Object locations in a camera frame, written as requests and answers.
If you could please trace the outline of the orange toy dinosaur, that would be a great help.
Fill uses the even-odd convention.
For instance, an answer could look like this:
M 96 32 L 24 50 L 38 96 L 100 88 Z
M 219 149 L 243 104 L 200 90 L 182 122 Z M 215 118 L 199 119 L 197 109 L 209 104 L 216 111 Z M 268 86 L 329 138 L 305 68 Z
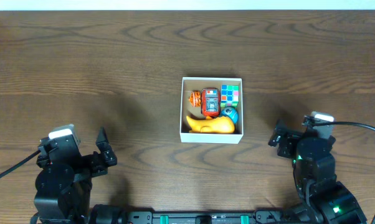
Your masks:
M 186 121 L 191 133 L 232 134 L 235 131 L 235 124 L 227 116 L 211 119 L 193 119 L 186 116 Z

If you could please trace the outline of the multicoloured puzzle cube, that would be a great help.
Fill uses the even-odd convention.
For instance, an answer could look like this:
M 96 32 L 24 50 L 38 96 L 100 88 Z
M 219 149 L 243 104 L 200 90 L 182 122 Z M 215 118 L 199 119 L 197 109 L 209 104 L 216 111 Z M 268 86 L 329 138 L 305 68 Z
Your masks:
M 234 107 L 239 104 L 239 86 L 238 85 L 222 85 L 221 86 L 221 108 Z

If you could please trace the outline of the red toy truck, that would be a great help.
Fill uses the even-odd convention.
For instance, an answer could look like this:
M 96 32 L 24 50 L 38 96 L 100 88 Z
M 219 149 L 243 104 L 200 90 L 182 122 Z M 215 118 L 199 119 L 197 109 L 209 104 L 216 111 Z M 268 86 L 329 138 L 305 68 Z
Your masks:
M 201 93 L 201 113 L 212 118 L 218 116 L 221 111 L 220 98 L 220 92 L 217 88 L 204 88 Z

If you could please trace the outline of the orange round disc toy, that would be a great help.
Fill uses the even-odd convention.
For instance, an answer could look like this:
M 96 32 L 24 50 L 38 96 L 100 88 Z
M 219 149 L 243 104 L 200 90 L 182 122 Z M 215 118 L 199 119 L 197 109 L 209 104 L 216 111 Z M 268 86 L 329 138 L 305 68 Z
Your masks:
M 198 90 L 192 91 L 188 100 L 192 107 L 201 107 L 202 105 L 201 92 Z

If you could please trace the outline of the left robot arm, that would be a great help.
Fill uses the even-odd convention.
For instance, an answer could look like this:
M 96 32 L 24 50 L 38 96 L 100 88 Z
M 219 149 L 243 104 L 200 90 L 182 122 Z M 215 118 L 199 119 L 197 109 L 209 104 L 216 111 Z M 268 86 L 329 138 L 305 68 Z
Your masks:
M 95 142 L 98 151 L 83 156 L 79 144 L 73 124 L 55 128 L 40 140 L 36 164 L 42 171 L 35 181 L 37 213 L 31 223 L 87 222 L 92 178 L 106 175 L 117 157 L 104 128 Z

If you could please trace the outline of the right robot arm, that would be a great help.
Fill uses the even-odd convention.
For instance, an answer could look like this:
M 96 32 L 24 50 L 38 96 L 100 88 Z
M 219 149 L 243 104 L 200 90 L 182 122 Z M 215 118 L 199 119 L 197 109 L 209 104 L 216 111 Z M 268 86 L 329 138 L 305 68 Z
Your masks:
M 288 128 L 280 119 L 268 145 L 277 155 L 292 161 L 293 179 L 301 203 L 282 210 L 280 221 L 290 223 L 366 223 L 355 196 L 337 180 L 336 161 L 331 150 L 336 139 L 333 125 L 305 118 L 306 129 Z

